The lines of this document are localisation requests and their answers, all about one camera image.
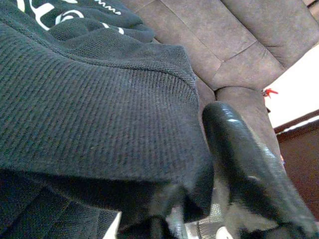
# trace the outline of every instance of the gray upholstery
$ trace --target gray upholstery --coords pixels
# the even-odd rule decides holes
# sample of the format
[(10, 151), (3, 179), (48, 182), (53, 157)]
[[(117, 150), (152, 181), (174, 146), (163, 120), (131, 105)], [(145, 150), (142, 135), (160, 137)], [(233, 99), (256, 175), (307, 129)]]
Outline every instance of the gray upholstery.
[(301, 0), (122, 1), (160, 43), (187, 49), (203, 81), (200, 112), (215, 91), (280, 155), (261, 90), (319, 41), (319, 26)]

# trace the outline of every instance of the dark green sweatshirt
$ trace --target dark green sweatshirt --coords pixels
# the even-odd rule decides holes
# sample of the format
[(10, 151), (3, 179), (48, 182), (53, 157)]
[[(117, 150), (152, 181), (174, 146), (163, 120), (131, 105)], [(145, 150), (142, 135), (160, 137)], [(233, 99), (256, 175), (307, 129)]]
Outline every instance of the dark green sweatshirt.
[(3, 238), (101, 238), (104, 209), (122, 228), (209, 213), (195, 76), (153, 37), (117, 0), (0, 1)]

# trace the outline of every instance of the wooden trim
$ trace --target wooden trim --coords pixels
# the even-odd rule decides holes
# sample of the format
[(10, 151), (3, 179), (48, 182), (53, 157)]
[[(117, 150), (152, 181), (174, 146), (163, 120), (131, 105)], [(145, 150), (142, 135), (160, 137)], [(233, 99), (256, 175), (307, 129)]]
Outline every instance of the wooden trim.
[(315, 117), (315, 116), (319, 116), (319, 110), (316, 110), (316, 111), (311, 112), (309, 114), (306, 114), (306, 115), (304, 115), (304, 116), (302, 116), (302, 117), (300, 117), (298, 119), (295, 119), (295, 120), (290, 121), (290, 122), (288, 122), (286, 124), (278, 126), (277, 128), (275, 128), (275, 133), (282, 132), (285, 129), (290, 128), (291, 126), (294, 126), (294, 125), (296, 125), (298, 123), (301, 123), (303, 121), (309, 120), (310, 118)]
[(306, 134), (306, 133), (308, 133), (310, 131), (314, 131), (314, 130), (316, 130), (318, 128), (319, 128), (319, 120), (311, 122), (311, 123), (308, 123), (306, 125), (303, 125), (301, 127), (295, 128), (293, 130), (281, 133), (281, 134), (277, 135), (277, 140), (280, 143), (280, 142), (286, 141), (288, 139), (297, 137), (299, 135)]

